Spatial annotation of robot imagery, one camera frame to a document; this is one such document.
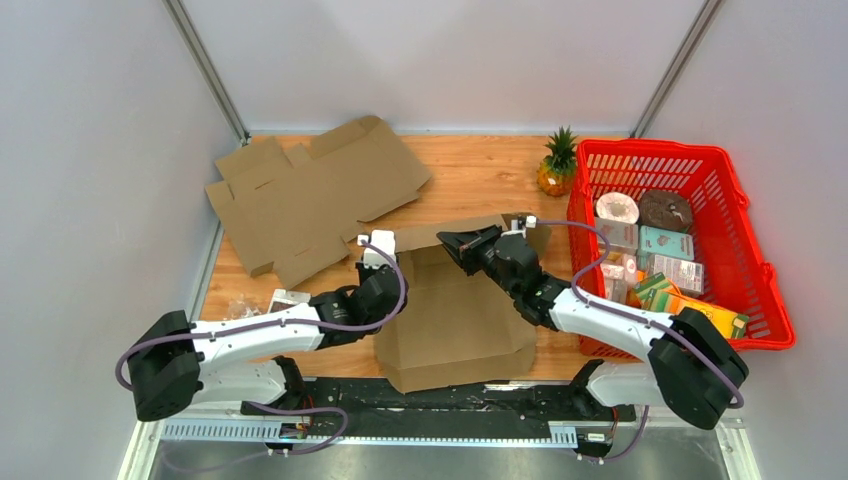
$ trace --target robotic arm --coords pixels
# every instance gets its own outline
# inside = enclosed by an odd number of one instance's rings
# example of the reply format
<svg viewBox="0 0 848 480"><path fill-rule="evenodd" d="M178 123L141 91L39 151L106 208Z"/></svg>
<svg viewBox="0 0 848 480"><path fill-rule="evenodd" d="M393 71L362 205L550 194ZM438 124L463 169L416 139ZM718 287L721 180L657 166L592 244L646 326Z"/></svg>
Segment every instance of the robotic arm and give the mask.
<svg viewBox="0 0 848 480"><path fill-rule="evenodd" d="M437 236L466 274L482 270L531 324L592 337L645 362L611 367L598 367L597 361L587 364L593 369L587 388L601 404L667 405L696 427L715 427L733 393L678 337L704 354L737 388L747 378L748 367L706 316L688 308L679 315L646 312L582 294L589 297L590 306L569 282L542 270L525 240L526 226L513 226L506 232L491 226Z"/></svg>
<svg viewBox="0 0 848 480"><path fill-rule="evenodd" d="M373 232L373 246L394 260L394 234ZM244 414L258 413L252 403L275 409L299 406L305 386L294 361L278 356L353 343L379 330L406 304L406 284L386 258L366 248L357 264L359 286L345 286L311 297L308 303L242 320L189 323L184 311L163 315L118 362L127 361L141 421L160 420L191 405L241 401Z"/></svg>

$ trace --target gray floor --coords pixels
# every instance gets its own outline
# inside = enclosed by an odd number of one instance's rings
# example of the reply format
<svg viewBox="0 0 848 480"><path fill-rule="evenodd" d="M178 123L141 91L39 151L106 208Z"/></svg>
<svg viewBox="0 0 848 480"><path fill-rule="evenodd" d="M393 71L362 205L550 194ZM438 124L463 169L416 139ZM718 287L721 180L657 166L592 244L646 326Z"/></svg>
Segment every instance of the gray floor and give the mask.
<svg viewBox="0 0 848 480"><path fill-rule="evenodd" d="M619 429L621 449L632 430ZM602 466L578 462L569 453L551 449L446 448L335 445L302 457L263 457L215 472L184 474L161 465L162 451L175 465L210 467L262 451L257 444L183 442L163 444L151 480L169 479L334 479L418 480L486 478L593 480L713 480L727 479L714 432L692 428L649 428L627 458Z"/></svg>

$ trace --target pineapple crown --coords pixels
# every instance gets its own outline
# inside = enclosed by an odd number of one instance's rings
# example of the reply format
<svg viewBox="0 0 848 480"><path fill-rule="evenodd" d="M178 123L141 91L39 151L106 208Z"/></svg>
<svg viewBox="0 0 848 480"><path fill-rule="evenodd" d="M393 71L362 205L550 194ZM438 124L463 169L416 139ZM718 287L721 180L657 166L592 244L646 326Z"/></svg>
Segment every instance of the pineapple crown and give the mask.
<svg viewBox="0 0 848 480"><path fill-rule="evenodd" d="M577 155L574 153L576 135L568 129L559 127L559 131L548 137L550 141L545 145L551 150L551 154L545 157L549 168L556 173L572 173L577 169Z"/></svg>

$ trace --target cardboard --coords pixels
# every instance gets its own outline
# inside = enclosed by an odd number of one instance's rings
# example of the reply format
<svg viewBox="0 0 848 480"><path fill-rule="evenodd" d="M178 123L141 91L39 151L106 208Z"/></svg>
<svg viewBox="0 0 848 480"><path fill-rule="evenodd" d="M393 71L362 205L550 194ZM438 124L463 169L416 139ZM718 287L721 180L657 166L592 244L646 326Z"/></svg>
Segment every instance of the cardboard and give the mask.
<svg viewBox="0 0 848 480"><path fill-rule="evenodd" d="M286 151L274 138L215 162L206 194L251 277L295 287L350 254L367 222L418 198L430 172L375 116Z"/></svg>
<svg viewBox="0 0 848 480"><path fill-rule="evenodd" d="M517 214L491 215L395 231L398 263L409 282L404 311L374 339L383 374L402 393L511 379L533 365L536 329L485 273L468 277L436 238L441 231L501 225ZM541 255L550 229L528 230Z"/></svg>

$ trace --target teal box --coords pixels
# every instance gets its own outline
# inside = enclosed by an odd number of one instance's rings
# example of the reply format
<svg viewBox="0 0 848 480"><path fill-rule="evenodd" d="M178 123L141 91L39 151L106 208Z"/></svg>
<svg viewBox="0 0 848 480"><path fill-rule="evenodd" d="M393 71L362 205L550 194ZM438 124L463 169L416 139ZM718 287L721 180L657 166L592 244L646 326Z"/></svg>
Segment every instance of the teal box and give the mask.
<svg viewBox="0 0 848 480"><path fill-rule="evenodd" d="M647 268L648 257L653 254L692 262L695 260L695 246L692 243L692 235L643 225L639 228L639 252L637 254L639 270Z"/></svg>

